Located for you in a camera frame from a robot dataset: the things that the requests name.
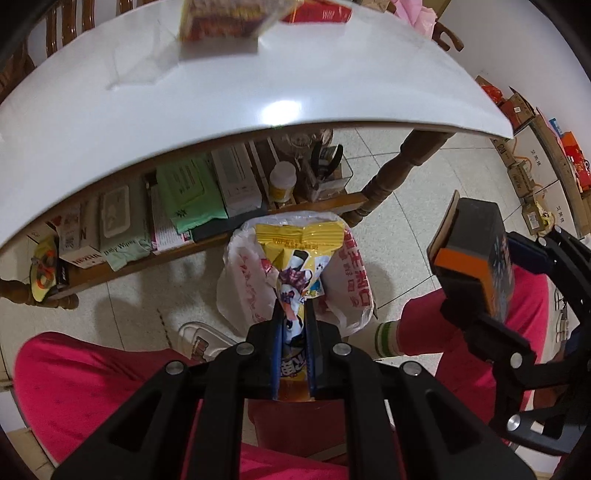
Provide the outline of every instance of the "black and orange box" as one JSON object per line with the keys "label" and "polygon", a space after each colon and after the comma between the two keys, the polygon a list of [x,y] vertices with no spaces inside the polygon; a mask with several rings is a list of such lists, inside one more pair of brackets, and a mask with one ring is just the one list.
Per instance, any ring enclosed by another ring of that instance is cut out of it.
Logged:
{"label": "black and orange box", "polygon": [[427,255],[448,299],[505,321],[514,277],[496,203],[460,198],[456,191]]}

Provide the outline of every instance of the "white sock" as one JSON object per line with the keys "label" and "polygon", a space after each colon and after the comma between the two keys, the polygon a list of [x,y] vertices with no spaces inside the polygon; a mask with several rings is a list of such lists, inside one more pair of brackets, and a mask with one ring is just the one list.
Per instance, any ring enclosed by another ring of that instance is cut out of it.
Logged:
{"label": "white sock", "polygon": [[360,331],[349,337],[349,343],[361,348],[374,360],[403,353],[398,347],[396,331],[398,322],[379,323],[374,317]]}

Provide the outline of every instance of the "pink plastic bag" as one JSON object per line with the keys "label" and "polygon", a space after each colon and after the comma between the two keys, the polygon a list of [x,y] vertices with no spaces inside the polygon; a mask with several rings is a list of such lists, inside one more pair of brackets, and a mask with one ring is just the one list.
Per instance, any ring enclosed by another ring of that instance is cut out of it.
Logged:
{"label": "pink plastic bag", "polygon": [[423,6],[423,0],[391,0],[396,7],[396,15],[411,25],[417,32],[427,38],[433,36],[433,28],[437,22],[435,10]]}

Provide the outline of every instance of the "white plastic bag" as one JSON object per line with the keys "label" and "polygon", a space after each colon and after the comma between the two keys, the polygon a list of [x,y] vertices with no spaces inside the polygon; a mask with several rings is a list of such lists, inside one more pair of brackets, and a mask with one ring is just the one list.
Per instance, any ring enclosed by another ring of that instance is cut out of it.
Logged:
{"label": "white plastic bag", "polygon": [[361,330],[369,322],[374,298],[349,227],[331,212],[278,213],[244,223],[233,233],[224,253],[225,266],[217,281],[217,309],[242,336],[246,336],[251,325],[271,319],[276,298],[261,265],[265,254],[256,241],[254,226],[257,223],[306,226],[334,221],[345,226],[345,241],[320,276],[326,293],[322,298],[328,309],[325,312],[317,309],[316,317],[339,327],[343,337]]}

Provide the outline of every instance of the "white slipper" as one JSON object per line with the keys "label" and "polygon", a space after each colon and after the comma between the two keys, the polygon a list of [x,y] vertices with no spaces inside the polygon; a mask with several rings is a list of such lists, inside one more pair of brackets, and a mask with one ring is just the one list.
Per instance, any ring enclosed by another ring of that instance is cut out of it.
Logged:
{"label": "white slipper", "polygon": [[177,351],[195,361],[209,362],[236,341],[202,322],[187,322],[178,329]]}

